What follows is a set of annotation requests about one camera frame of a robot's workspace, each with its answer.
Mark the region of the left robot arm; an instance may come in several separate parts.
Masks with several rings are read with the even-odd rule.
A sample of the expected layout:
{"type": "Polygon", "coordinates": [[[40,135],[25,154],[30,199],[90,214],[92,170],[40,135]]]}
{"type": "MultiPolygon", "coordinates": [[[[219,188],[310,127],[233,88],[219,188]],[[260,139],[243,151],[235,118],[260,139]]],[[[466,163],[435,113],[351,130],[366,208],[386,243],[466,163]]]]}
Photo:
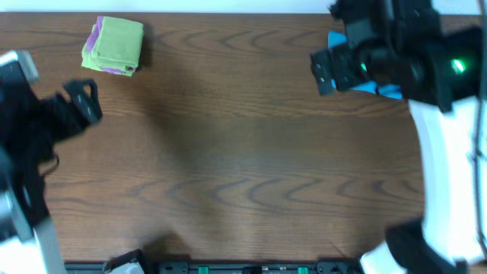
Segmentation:
{"type": "Polygon", "coordinates": [[[72,80],[61,94],[38,99],[25,80],[1,85],[1,271],[67,273],[44,197],[43,163],[54,146],[103,116],[92,79],[72,80]]]}

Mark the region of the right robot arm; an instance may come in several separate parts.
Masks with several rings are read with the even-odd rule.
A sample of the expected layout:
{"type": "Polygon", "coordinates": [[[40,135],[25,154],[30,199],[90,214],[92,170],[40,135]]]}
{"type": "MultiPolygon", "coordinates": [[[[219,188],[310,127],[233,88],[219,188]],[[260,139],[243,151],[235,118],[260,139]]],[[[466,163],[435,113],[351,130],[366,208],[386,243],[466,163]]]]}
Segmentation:
{"type": "Polygon", "coordinates": [[[311,55],[321,95],[399,89],[418,132],[421,218],[387,229],[363,273],[465,273],[486,259],[486,26],[445,33],[430,0],[331,5],[347,40],[311,55]]]}

